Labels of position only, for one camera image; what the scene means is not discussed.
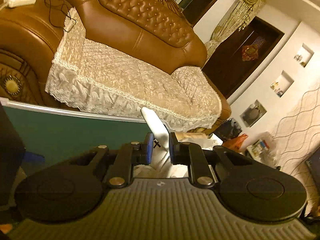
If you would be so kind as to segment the white shoelace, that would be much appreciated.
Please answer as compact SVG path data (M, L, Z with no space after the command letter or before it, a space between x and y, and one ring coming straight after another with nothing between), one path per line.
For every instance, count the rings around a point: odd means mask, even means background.
M154 137L159 144L166 150L169 150L169 132L160 120L158 115L151 109L146 107L141 108L141 114L152 131Z

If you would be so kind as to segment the brown leather sofa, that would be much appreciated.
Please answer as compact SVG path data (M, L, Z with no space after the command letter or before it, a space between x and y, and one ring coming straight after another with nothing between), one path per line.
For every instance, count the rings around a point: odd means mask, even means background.
M64 1L69 10L77 11L88 40L121 51L167 74L184 66L202 70L206 62L204 43L174 0ZM56 100L45 90L54 55L65 33L54 28L48 17L49 8L44 0L16 8L9 8L8 0L1 5L1 96L33 105L81 111ZM51 11L54 25L65 27L65 19L61 11ZM209 77L204 76L222 101L222 113L211 128L190 131L209 133L230 117L231 108Z

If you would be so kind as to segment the black bag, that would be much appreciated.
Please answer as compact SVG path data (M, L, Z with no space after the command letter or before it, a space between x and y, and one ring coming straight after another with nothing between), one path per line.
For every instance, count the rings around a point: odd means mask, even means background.
M222 123L214 131L214 134L225 142L238 137L241 132L242 127L240 124L234 118L230 118Z

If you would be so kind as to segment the gold fringed curtain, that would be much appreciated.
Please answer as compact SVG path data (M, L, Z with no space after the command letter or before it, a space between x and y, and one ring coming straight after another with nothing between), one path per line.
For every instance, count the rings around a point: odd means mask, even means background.
M210 40L205 43L207 59L235 31L245 29L265 4L265 0L236 0L215 27Z

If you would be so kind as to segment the white tv cabinet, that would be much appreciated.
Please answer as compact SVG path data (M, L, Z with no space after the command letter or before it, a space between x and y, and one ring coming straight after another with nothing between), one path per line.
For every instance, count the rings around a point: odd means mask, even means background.
M245 154L272 168L279 166L280 151L276 140L269 132L262 133L256 142L247 146Z

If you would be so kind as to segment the white power strip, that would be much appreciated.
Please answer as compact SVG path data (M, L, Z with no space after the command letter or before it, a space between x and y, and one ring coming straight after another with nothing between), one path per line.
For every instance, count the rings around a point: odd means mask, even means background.
M16 8L21 6L33 5L36 0L8 0L9 8Z

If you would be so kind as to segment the wall-mounted television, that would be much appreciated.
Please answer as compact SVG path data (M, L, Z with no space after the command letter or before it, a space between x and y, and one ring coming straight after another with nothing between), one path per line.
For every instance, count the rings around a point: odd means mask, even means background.
M309 172L316 185L317 191L320 191L320 148L317 148L315 152L305 161Z

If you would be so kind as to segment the dark wooden door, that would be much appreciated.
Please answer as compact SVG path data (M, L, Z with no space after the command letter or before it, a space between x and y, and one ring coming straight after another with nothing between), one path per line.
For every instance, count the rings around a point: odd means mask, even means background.
M243 30L223 41L202 71L225 98L230 97L257 69L284 33L255 17Z

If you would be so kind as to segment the orange plastic bag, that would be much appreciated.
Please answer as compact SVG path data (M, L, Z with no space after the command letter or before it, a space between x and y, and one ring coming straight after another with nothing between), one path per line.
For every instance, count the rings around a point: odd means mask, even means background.
M225 141L222 146L234 152L240 152L243 142L248 138L247 134L242 134L236 138Z

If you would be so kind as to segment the beige lace sofa cover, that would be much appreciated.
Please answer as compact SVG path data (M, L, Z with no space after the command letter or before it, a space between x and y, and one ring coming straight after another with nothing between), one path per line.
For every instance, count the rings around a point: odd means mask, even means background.
M75 9L54 55L45 90L83 112L138 118L147 107L176 131L211 128L222 101L198 67L167 74L107 45L88 40Z

